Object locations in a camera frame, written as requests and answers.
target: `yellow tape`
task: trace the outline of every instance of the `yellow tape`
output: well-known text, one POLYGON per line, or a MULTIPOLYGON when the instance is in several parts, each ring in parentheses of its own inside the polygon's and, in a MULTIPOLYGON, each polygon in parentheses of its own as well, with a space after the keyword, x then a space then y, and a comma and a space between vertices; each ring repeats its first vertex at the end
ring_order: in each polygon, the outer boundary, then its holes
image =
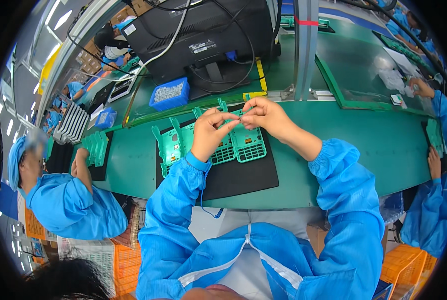
MULTIPOLYGON (((263 67, 262 62, 260 60, 256 61, 256 68, 258 70, 258 76, 263 77, 263 67)), ((267 82, 265 81, 265 78, 260 79, 260 85, 262 86, 262 91, 267 90, 267 82)))
POLYGON ((248 101, 248 100, 250 100, 250 99, 252 99, 252 98, 255 98, 255 97, 258 97, 258 96, 265 96, 267 94, 267 92, 251 92, 251 93, 243 93, 242 94, 242 98, 245 100, 245 101, 248 101))

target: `red tape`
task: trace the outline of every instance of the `red tape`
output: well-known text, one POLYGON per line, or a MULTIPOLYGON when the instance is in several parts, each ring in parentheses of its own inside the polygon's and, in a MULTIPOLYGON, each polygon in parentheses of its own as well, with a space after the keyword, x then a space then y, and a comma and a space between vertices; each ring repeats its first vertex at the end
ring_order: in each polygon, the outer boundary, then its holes
POLYGON ((295 19, 295 22, 299 25, 318 26, 318 21, 301 21, 297 18, 296 15, 293 15, 293 18, 295 19))

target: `monitor stand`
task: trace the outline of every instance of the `monitor stand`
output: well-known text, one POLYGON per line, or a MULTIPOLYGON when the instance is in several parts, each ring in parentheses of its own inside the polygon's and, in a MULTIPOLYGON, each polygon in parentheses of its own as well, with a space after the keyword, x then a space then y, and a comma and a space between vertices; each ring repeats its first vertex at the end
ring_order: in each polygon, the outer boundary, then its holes
MULTIPOLYGON (((194 72, 196 72, 200 77, 207 79, 209 81, 214 82, 225 82, 225 81, 233 81, 231 83, 210 83, 208 81, 202 80, 198 76, 194 74, 193 71, 188 70, 188 82, 190 84, 190 95, 189 100, 195 100, 198 98, 202 98, 211 94, 218 94, 218 93, 210 93, 207 91, 202 90, 206 89, 208 91, 220 91, 226 88, 229 88, 242 80, 244 76, 247 74, 248 69, 250 68, 250 64, 238 64, 234 63, 232 61, 223 61, 219 63, 210 63, 206 65, 203 68, 200 69, 194 69, 194 72)), ((246 86, 250 84, 249 78, 242 81, 239 85, 233 87, 241 87, 246 86)))

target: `monitor label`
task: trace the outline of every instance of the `monitor label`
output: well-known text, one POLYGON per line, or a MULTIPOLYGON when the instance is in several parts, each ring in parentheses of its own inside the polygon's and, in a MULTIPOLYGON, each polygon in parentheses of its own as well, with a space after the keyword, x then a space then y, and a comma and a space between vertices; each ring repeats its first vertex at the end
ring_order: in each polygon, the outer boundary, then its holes
POLYGON ((124 32, 129 36, 135 30, 135 25, 131 24, 129 27, 125 28, 124 32))
POLYGON ((190 51, 193 54, 197 54, 198 52, 202 52, 202 51, 208 50, 208 49, 216 47, 216 46, 217 45, 215 44, 214 41, 208 39, 206 42, 193 44, 193 45, 188 46, 188 48, 190 49, 190 51))

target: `white zipper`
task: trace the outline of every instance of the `white zipper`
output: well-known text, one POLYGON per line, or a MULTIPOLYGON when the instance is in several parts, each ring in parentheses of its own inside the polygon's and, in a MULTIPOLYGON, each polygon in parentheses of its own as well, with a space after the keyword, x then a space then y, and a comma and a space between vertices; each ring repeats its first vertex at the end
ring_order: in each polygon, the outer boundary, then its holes
POLYGON ((186 287, 190 283, 202 278, 205 275, 208 275, 208 274, 214 273, 214 272, 219 272, 219 271, 225 270, 227 268, 230 268, 233 265, 233 263, 235 261, 237 261, 238 257, 240 256, 240 254, 242 253, 242 251, 244 249, 245 244, 249 244, 253 249, 257 250, 260 258, 263 259, 264 261, 266 261, 268 263, 268 265, 275 270, 275 272, 277 272, 281 277, 287 279, 294 289, 298 289, 298 286, 302 282, 303 278, 299 274, 293 272, 289 268, 283 266, 278 261, 274 260, 270 256, 266 255, 265 253, 263 253, 262 251, 257 249, 250 241, 250 233, 251 232, 252 232, 252 227, 251 227, 251 224, 249 224, 248 225, 248 233, 245 234, 245 242, 242 244, 242 247, 240 248, 240 251, 237 254, 237 256, 235 256, 231 261, 224 263, 220 266, 213 267, 213 268, 208 268, 208 269, 204 269, 204 270, 200 270, 200 271, 194 271, 194 272, 185 274, 185 275, 181 276, 180 278, 178 278, 178 280, 183 285, 183 287, 186 287))

